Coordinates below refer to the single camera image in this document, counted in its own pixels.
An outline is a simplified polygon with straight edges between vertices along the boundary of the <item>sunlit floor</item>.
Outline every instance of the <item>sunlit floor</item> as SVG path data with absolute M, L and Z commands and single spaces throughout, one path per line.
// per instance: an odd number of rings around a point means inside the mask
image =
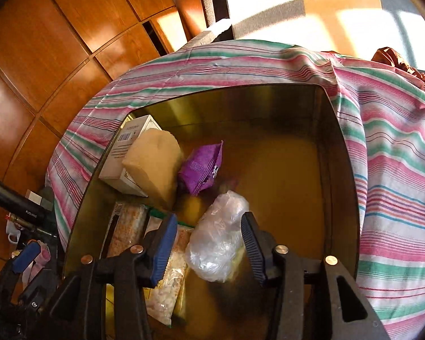
M 371 60 L 397 50 L 425 71 L 425 21 L 409 0 L 227 0 L 235 38 L 297 44 Z

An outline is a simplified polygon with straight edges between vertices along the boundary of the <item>black thermos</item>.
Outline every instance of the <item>black thermos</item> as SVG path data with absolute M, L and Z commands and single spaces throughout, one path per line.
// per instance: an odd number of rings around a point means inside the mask
M 1 181 L 0 207 L 36 226 L 42 225 L 48 213 L 45 208 L 8 188 Z

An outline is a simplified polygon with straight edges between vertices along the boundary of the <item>purple snack bag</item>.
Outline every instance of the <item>purple snack bag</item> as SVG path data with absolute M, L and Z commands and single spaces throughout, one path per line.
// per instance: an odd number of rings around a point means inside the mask
M 222 164 L 222 145 L 203 145 L 193 150 L 181 166 L 178 176 L 193 196 L 214 184 L 217 171 Z

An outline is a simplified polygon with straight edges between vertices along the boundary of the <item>silver screw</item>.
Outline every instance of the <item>silver screw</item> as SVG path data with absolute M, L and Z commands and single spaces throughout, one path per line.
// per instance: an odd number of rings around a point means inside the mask
M 82 265 L 89 265 L 93 262 L 93 257 L 91 254 L 87 254 L 80 259 L 80 262 L 82 262 Z
M 278 246 L 275 247 L 275 251 L 279 254 L 286 254 L 290 250 L 288 249 L 288 247 L 286 245 L 278 245 Z
M 135 244 L 130 248 L 132 254 L 139 254 L 143 252 L 143 247 L 140 244 Z
M 325 261 L 328 265 L 336 265 L 339 263 L 339 260 L 334 256 L 327 256 Z

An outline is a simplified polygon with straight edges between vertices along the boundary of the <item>white box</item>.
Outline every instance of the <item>white box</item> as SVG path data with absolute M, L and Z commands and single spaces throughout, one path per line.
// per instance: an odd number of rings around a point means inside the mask
M 151 115 L 142 116 L 125 123 L 104 162 L 99 179 L 121 193 L 147 197 L 148 195 L 128 175 L 121 162 L 134 140 L 145 130 L 151 128 L 162 130 Z

